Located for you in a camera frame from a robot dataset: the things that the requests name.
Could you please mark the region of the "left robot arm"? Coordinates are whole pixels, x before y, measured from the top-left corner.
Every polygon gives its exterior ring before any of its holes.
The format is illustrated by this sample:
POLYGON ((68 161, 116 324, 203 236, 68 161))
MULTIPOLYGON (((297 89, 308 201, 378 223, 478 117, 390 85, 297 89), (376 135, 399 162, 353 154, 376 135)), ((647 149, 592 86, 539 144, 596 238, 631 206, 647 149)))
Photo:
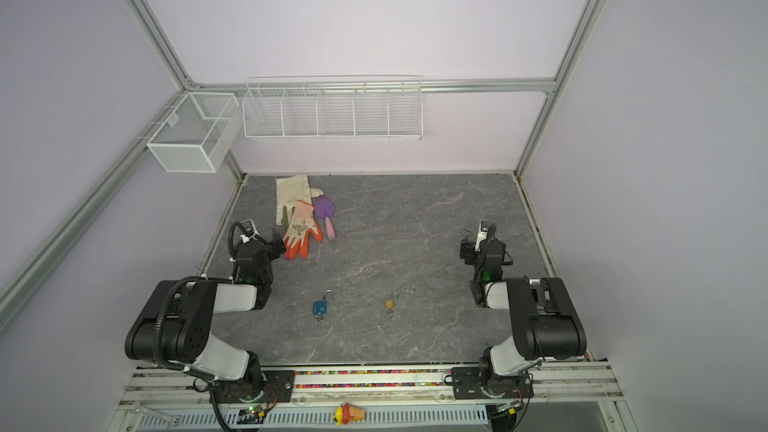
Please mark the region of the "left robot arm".
POLYGON ((243 238, 230 246, 230 278, 159 282, 126 336, 126 356, 201 379, 216 399, 261 400, 268 382, 257 354, 216 337, 212 322, 217 314, 263 309, 274 280, 272 262, 285 252, 278 235, 243 238))

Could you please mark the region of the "blue padlock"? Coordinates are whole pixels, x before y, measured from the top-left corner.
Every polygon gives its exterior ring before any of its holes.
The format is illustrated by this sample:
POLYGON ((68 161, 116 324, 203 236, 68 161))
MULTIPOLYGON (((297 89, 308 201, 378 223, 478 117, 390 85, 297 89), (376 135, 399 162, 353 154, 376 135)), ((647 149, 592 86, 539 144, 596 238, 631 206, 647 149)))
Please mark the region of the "blue padlock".
POLYGON ((321 323, 323 321, 324 316, 328 312, 328 303, 333 301, 334 297, 334 291, 331 289, 326 289, 322 298, 313 303, 312 314, 317 323, 321 323))

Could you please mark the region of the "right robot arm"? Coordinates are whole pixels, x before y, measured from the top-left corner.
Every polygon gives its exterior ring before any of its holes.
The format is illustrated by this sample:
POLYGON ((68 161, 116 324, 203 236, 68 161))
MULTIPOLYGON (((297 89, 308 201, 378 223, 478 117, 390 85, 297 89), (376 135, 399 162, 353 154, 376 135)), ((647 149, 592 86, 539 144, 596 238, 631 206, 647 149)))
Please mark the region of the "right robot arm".
POLYGON ((510 336, 488 347, 478 361, 479 390, 490 398, 526 398, 530 370, 546 359, 587 352, 587 337, 562 279, 505 278, 506 245, 491 236, 460 242, 459 257, 474 270, 475 305, 508 313, 510 336))

